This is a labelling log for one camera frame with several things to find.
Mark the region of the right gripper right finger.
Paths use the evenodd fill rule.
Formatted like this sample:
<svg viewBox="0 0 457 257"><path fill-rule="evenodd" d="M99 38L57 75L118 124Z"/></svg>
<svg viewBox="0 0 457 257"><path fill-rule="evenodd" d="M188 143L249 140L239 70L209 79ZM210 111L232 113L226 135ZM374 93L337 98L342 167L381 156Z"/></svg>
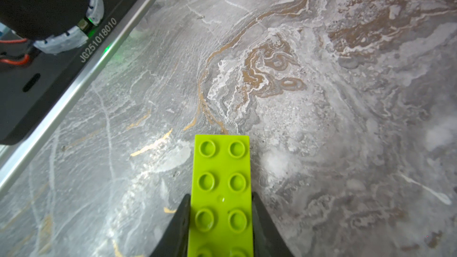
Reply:
<svg viewBox="0 0 457 257"><path fill-rule="evenodd" d="M293 257L257 192L252 194L255 257Z"/></svg>

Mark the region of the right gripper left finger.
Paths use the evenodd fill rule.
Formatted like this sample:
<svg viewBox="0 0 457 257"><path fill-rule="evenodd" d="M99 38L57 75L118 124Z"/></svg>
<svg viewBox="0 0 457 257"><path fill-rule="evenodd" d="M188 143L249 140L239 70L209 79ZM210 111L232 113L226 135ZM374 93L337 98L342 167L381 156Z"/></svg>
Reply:
<svg viewBox="0 0 457 257"><path fill-rule="evenodd" d="M190 209L190 194L186 194L150 257L187 256Z"/></svg>

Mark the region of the green lego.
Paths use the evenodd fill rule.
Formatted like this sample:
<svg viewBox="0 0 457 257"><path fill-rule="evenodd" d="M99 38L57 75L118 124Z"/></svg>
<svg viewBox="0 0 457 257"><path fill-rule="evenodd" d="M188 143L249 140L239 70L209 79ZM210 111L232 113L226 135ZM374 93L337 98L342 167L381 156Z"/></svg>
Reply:
<svg viewBox="0 0 457 257"><path fill-rule="evenodd" d="M195 136L188 256L252 257L248 136Z"/></svg>

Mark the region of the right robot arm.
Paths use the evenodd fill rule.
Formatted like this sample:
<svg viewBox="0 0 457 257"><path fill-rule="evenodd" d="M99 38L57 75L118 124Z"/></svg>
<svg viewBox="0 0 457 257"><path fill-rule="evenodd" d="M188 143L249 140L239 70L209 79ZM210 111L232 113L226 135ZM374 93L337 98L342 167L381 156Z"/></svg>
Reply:
<svg viewBox="0 0 457 257"><path fill-rule="evenodd" d="M283 0L1 0L1 255L188 256L198 65Z"/></svg>

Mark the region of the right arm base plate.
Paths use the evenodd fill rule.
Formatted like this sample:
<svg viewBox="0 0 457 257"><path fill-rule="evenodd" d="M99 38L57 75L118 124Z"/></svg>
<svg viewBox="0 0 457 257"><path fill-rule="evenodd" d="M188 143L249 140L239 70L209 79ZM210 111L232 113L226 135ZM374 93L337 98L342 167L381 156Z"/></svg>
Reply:
<svg viewBox="0 0 457 257"><path fill-rule="evenodd" d="M139 0L1 0L1 143L44 119L87 65L100 59Z"/></svg>

